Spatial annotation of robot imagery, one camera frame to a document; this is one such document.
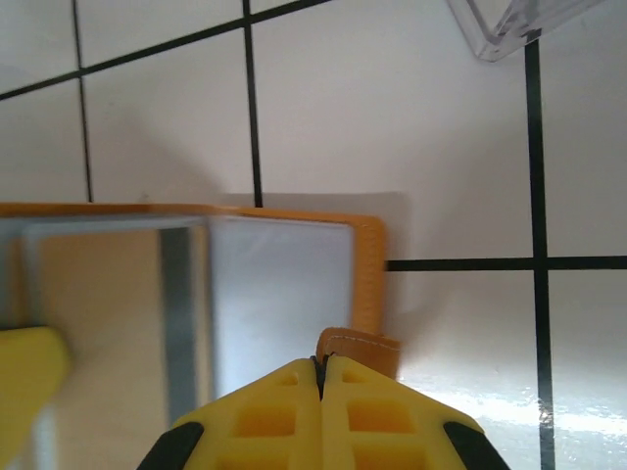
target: dark grout line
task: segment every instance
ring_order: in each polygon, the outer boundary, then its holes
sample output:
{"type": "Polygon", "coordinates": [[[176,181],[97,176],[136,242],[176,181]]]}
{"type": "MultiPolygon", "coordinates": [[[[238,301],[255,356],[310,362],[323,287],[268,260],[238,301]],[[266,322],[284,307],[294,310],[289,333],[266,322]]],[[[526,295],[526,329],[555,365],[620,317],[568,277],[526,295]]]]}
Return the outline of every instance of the dark grout line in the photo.
{"type": "Polygon", "coordinates": [[[155,54],[160,54],[162,52],[166,52],[171,49],[176,49],[177,47],[185,46],[187,44],[201,41],[203,39],[208,39],[210,37],[218,36],[220,34],[224,34],[226,32],[233,31],[241,27],[245,27],[246,24],[250,25],[250,24],[264,22],[266,20],[271,20],[273,18],[282,17],[283,15],[288,15],[290,13],[294,13],[299,10],[304,10],[306,8],[313,7],[315,5],[320,5],[322,3],[327,3],[330,1],[332,0],[300,0],[300,1],[288,3],[286,5],[281,5],[275,8],[270,8],[269,10],[255,13],[254,15],[250,14],[250,8],[249,8],[249,15],[248,15],[247,20],[244,20],[244,18],[239,18],[237,20],[233,20],[232,22],[208,27],[207,29],[203,29],[197,32],[192,32],[191,34],[177,37],[170,41],[163,42],[161,44],[156,44],[154,46],[140,49],[139,51],[135,51],[129,54],[125,54],[123,56],[115,57],[109,61],[101,62],[93,66],[79,68],[79,70],[73,70],[68,73],[63,73],[61,75],[54,76],[52,78],[47,78],[45,80],[32,83],[31,85],[16,88],[14,90],[9,90],[4,93],[0,93],[0,101],[8,100],[9,98],[24,95],[25,93],[29,93],[35,90],[40,90],[48,86],[63,83],[64,81],[69,81],[74,78],[86,76],[91,73],[95,73],[97,71],[105,71],[106,69],[121,66],[123,64],[128,64],[129,62],[137,61],[145,57],[154,56],[155,54]]]}
{"type": "Polygon", "coordinates": [[[251,23],[256,24],[265,22],[266,20],[272,20],[273,18],[282,17],[284,15],[305,10],[330,1],[332,0],[298,0],[296,2],[286,3],[285,5],[280,5],[278,7],[263,10],[262,12],[251,15],[251,23]]]}
{"type": "Polygon", "coordinates": [[[627,257],[557,257],[547,264],[549,270],[627,269],[627,257]]]}
{"type": "Polygon", "coordinates": [[[391,259],[388,271],[519,271],[533,269],[532,258],[391,259]]]}
{"type": "Polygon", "coordinates": [[[390,272],[627,269],[627,257],[390,259],[390,272]]]}
{"type": "Polygon", "coordinates": [[[539,40],[525,46],[527,131],[533,237],[534,301],[536,306],[536,358],[538,371],[538,410],[540,466],[555,470],[555,420],[553,370],[551,362],[551,315],[549,300],[549,261],[547,248],[547,205],[545,192],[542,87],[539,40]]]}
{"type": "MultiPolygon", "coordinates": [[[[82,70],[82,48],[80,46],[80,30],[78,26],[78,5],[76,0],[72,0],[72,25],[74,34],[74,46],[76,48],[76,63],[78,70],[82,70]]],[[[87,127],[87,109],[85,103],[85,85],[82,75],[78,77],[78,100],[80,103],[80,124],[82,132],[82,149],[85,161],[85,187],[87,190],[87,201],[94,202],[94,193],[91,180],[91,159],[89,157],[89,131],[87,127]]]]}
{"type": "Polygon", "coordinates": [[[248,116],[251,127],[251,157],[253,165],[253,189],[255,207],[264,206],[262,189],[262,163],[259,153],[259,126],[257,121],[257,87],[255,85],[255,55],[253,51],[253,27],[251,25],[251,2],[242,0],[244,11],[244,49],[246,55],[246,85],[248,88],[248,116]]]}
{"type": "Polygon", "coordinates": [[[47,88],[49,86],[58,85],[59,83],[64,83],[66,81],[74,80],[75,78],[79,77],[80,72],[78,70],[64,73],[63,75],[53,76],[52,78],[38,81],[37,83],[32,83],[31,85],[0,93],[0,101],[8,100],[9,98],[14,98],[16,96],[24,95],[25,93],[30,93],[31,91],[47,88]]]}
{"type": "Polygon", "coordinates": [[[114,59],[101,62],[100,64],[85,67],[83,69],[83,74],[87,75],[96,71],[104,71],[112,67],[121,66],[123,64],[154,56],[156,54],[160,54],[171,49],[186,46],[187,44],[202,41],[203,39],[208,39],[210,37],[218,36],[226,32],[234,31],[235,29],[239,29],[240,27],[244,27],[244,19],[242,18],[238,20],[233,20],[232,22],[219,24],[217,26],[208,27],[207,29],[192,32],[191,34],[186,34],[181,37],[176,37],[174,39],[171,39],[170,41],[146,47],[144,49],[140,49],[139,51],[131,52],[123,56],[115,57],[114,59]]]}

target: tan leather strap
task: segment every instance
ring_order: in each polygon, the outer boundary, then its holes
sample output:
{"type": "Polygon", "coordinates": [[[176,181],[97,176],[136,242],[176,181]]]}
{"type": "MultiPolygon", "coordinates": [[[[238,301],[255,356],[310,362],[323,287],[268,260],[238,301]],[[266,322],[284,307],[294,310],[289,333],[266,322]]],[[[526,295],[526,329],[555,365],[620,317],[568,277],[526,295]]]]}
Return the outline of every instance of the tan leather strap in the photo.
{"type": "Polygon", "coordinates": [[[351,328],[326,328],[317,341],[319,361],[326,354],[338,354],[396,379],[401,357],[401,343],[392,338],[372,335],[351,328]]]}

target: clear plastic container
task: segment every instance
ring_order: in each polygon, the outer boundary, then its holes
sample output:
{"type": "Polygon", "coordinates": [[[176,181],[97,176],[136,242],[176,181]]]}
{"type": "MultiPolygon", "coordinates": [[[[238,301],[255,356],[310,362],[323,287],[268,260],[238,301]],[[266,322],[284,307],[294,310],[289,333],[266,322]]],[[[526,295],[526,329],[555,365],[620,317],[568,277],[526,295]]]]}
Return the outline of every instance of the clear plastic container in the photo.
{"type": "Polygon", "coordinates": [[[472,52],[488,62],[512,53],[602,0],[448,0],[472,52]]]}

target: stitching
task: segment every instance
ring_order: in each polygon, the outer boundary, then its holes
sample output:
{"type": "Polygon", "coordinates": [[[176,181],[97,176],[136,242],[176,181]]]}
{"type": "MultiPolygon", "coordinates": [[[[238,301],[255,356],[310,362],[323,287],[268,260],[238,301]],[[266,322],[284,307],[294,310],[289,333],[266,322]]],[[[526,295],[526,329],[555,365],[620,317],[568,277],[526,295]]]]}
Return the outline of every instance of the stitching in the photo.
{"type": "Polygon", "coordinates": [[[399,348],[392,348],[391,346],[382,345],[380,343],[375,343],[374,341],[365,340],[363,338],[353,338],[352,336],[343,336],[343,335],[332,335],[326,340],[326,346],[328,346],[331,340],[349,340],[349,341],[357,341],[358,343],[367,343],[369,345],[376,346],[378,348],[383,348],[384,350],[390,351],[400,351],[399,348]]]}

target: white tile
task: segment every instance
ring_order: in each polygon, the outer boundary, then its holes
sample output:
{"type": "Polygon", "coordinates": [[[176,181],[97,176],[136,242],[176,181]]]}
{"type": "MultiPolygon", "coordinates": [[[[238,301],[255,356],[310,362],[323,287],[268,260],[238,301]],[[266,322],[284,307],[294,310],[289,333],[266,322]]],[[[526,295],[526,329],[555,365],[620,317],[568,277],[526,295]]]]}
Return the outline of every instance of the white tile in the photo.
{"type": "Polygon", "coordinates": [[[270,8],[280,7],[286,3],[292,3],[294,0],[251,0],[251,13],[262,12],[270,8]]]}
{"type": "Polygon", "coordinates": [[[557,470],[627,468],[627,272],[552,272],[557,470]]]}
{"type": "Polygon", "coordinates": [[[241,0],[78,0],[85,65],[241,18],[241,0]]]}
{"type": "Polygon", "coordinates": [[[512,469],[539,469],[531,272],[394,273],[400,381],[463,411],[512,469]]]}
{"type": "Polygon", "coordinates": [[[251,204],[246,89],[242,30],[87,76],[94,199],[251,204]]]}
{"type": "Polygon", "coordinates": [[[0,93],[75,68],[70,0],[0,2],[0,93]]]}
{"type": "Polygon", "coordinates": [[[84,202],[75,80],[0,102],[0,200],[84,202]]]}
{"type": "Polygon", "coordinates": [[[627,252],[627,3],[540,40],[549,253],[627,252]]]}
{"type": "Polygon", "coordinates": [[[380,215],[392,258],[531,254],[522,51],[478,62],[440,0],[334,0],[253,37],[266,206],[380,215]]]}

